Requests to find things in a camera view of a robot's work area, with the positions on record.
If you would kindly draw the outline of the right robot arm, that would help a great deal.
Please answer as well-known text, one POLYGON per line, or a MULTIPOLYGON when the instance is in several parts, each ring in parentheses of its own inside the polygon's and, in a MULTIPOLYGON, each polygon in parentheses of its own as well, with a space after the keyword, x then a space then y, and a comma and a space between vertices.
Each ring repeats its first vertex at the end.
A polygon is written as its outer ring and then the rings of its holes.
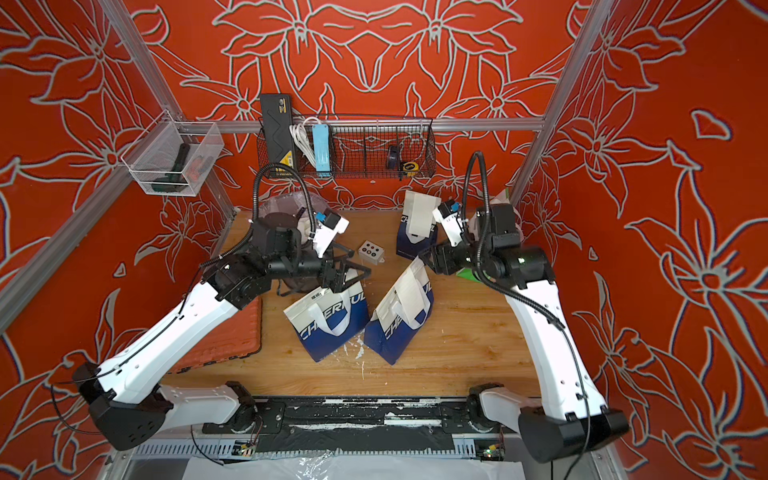
POLYGON ((472 154, 467 169, 480 173, 477 226, 470 226, 465 199, 442 203, 433 215, 446 239, 419 257, 439 275, 468 269, 505 297, 524 334, 540 389, 533 401, 498 383, 476 386, 467 398, 469 420, 477 430, 518 433, 539 463, 569 459, 577 464, 626 434, 629 421, 608 406, 588 375, 562 312, 547 254, 523 244, 513 205, 492 203, 482 152, 472 154))

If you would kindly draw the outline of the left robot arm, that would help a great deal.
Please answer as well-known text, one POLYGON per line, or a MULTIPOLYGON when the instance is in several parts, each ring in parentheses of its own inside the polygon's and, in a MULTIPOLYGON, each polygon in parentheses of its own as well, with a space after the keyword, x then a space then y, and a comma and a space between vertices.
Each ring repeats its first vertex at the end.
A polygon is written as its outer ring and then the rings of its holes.
POLYGON ((299 216, 260 216, 260 201, 255 199, 245 236, 200 265, 178 306, 116 355, 101 364, 87 362, 73 375, 99 435, 115 450, 131 450, 156 433, 177 427, 215 424, 234 433, 253 428, 258 409, 241 383, 174 389, 161 385, 161 379, 207 334, 269 292, 275 281, 286 280, 295 287, 313 282, 344 294, 369 276, 369 268, 352 262, 352 250, 334 253, 339 246, 335 238, 349 222, 330 209, 316 211, 294 168, 269 163, 258 171, 253 188, 258 190, 266 174, 277 170, 298 182, 308 232, 301 232, 299 216))

